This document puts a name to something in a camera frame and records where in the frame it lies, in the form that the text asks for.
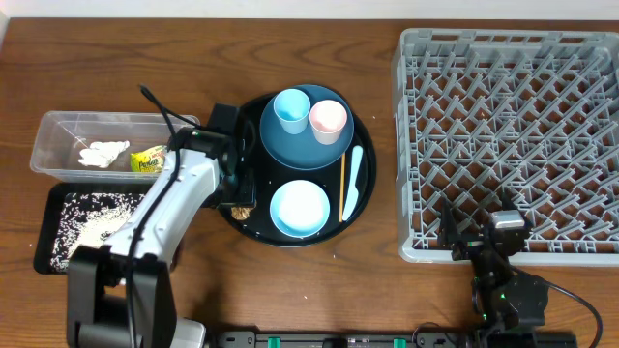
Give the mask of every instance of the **wooden table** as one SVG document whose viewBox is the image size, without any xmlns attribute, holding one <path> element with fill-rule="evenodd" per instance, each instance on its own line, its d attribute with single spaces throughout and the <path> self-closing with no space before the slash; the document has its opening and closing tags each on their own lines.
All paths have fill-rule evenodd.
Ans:
<svg viewBox="0 0 619 348">
<path fill-rule="evenodd" d="M 0 53 L 0 347 L 65 343 L 67 280 L 32 259 L 49 189 L 28 167 L 48 110 L 155 112 L 144 82 L 170 108 L 206 122 L 215 102 L 318 83 L 342 92 L 372 136 L 378 179 L 363 215 L 327 243 L 264 246 L 201 210 L 172 274 L 177 309 L 216 329 L 412 332 L 434 321 L 473 324 L 471 268 L 398 256 L 390 62 L 411 27 L 617 31 L 619 22 L 13 19 Z M 590 301 L 603 346 L 619 345 L 619 269 L 529 268 Z M 593 316 L 550 293 L 545 330 L 588 347 Z"/>
</svg>

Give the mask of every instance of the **wooden chopstick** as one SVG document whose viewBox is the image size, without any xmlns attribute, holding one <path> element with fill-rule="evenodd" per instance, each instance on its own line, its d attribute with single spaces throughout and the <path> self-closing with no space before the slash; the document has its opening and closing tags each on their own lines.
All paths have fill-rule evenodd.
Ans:
<svg viewBox="0 0 619 348">
<path fill-rule="evenodd" d="M 339 182 L 339 222 L 344 210 L 344 171 L 346 169 L 346 153 L 341 155 L 341 181 Z"/>
</svg>

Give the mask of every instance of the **plate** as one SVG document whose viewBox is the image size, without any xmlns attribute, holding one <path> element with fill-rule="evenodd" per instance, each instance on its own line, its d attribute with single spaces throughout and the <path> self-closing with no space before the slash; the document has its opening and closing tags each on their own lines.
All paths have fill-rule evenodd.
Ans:
<svg viewBox="0 0 619 348">
<path fill-rule="evenodd" d="M 348 119 L 341 131 L 338 141 L 332 145 L 323 145 L 313 136 L 311 125 L 299 134 L 288 134 L 280 124 L 275 114 L 272 98 L 265 107 L 260 118 L 260 138 L 269 155 L 281 164 L 298 170 L 314 170 L 323 168 L 336 160 L 348 149 L 355 133 L 352 112 L 346 101 L 336 92 L 316 85 L 300 85 L 292 88 L 305 92 L 311 106 L 317 102 L 332 100 L 341 103 L 346 109 Z"/>
<path fill-rule="evenodd" d="M 294 180 L 278 188 L 271 199 L 270 212 L 273 224 L 281 233 L 306 238 L 324 227 L 331 205 L 320 186 L 306 180 Z M 314 221 L 308 220 L 311 217 L 315 218 Z"/>
</svg>

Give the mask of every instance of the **green connector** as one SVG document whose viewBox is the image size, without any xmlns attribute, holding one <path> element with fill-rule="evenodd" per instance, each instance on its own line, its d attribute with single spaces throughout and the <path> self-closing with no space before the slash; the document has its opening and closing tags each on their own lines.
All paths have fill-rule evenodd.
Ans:
<svg viewBox="0 0 619 348">
<path fill-rule="evenodd" d="M 402 339 L 402 338 L 394 339 L 394 348 L 406 348 L 406 339 Z"/>
<path fill-rule="evenodd" d="M 267 344 L 268 348 L 280 348 L 281 347 L 281 338 L 279 337 L 269 337 L 269 342 Z"/>
</svg>

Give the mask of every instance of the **blue cup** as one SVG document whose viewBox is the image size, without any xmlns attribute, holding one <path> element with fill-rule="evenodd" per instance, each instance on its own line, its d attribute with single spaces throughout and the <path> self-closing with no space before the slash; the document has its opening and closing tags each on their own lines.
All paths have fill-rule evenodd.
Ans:
<svg viewBox="0 0 619 348">
<path fill-rule="evenodd" d="M 273 108 L 287 133 L 298 134 L 308 126 L 311 103 L 308 95 L 302 91 L 298 89 L 281 91 L 275 97 Z"/>
</svg>

